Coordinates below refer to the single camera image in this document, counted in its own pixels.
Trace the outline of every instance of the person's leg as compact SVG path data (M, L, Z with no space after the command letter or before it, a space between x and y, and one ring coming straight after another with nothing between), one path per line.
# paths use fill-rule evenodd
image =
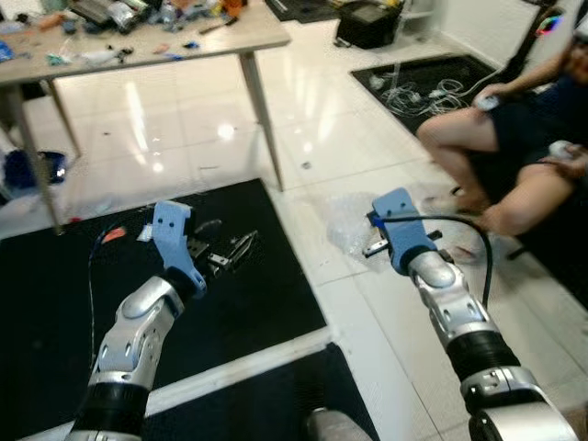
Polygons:
M565 202L573 190L574 184L561 177L552 165L527 165L519 173L517 186L484 211L478 224L505 236L528 232Z
M482 210L490 202L476 177L466 151L498 152L492 119L476 108L464 108L427 120L417 131L423 147L464 190L458 205Z

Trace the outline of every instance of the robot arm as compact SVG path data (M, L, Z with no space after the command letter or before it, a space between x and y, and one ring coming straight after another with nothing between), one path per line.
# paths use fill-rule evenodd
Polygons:
M114 326L99 349L87 392L67 441L140 441L147 399L164 339L192 297L201 298L205 279L235 266L249 251L256 232L239 241L229 257L210 252L205 242L220 222L194 233L190 207L159 202L153 239L165 271L151 277L120 304ZM205 269L203 276L195 267Z
M463 273L438 252L423 224L387 221L418 215L406 190L376 199L373 207L368 217L383 240L364 254L387 250L394 269L417 287L461 381L472 440L577 441L533 374L521 367L488 312L469 293Z

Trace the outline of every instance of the game controller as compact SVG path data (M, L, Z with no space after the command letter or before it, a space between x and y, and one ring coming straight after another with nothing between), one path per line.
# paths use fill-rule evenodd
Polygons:
M500 99L496 95L479 96L474 101L474 106L483 112L488 112L500 105Z
M573 155L566 149L573 144L569 141L555 141L549 146L549 154L557 159L571 160Z

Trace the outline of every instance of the clutter on table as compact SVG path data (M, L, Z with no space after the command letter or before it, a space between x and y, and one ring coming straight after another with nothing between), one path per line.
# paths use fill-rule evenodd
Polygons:
M73 62L85 62L98 66L108 62L125 62L134 53L133 48L105 48L102 51L75 53L68 48L71 39L77 39L78 32L97 35L104 31L130 34L138 26L157 26L166 32L181 32L187 24L197 20L214 18L211 26L200 27L200 35L206 35L214 29L229 27L237 22L246 0L46 0L44 4L47 15L34 13L18 14L14 21L0 23L0 35L21 32L48 31L61 27L63 35L68 37L61 47L54 48L45 57L50 66L63 66ZM152 50L171 60L184 60L182 50L197 50L198 41L188 40L173 48L165 42ZM19 48L22 53L15 55L6 43L0 43L0 62L18 58L32 58L32 52Z

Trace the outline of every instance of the white wall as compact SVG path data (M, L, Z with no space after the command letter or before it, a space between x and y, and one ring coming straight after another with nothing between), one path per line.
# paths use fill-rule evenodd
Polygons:
M42 12L39 0L0 0L6 18L14 18L19 12Z
M537 7L522 0L437 0L439 30L478 53L487 61L504 65L515 54ZM539 40L530 56L530 66L561 50L571 35L576 11L582 0L560 0L566 9L558 30Z

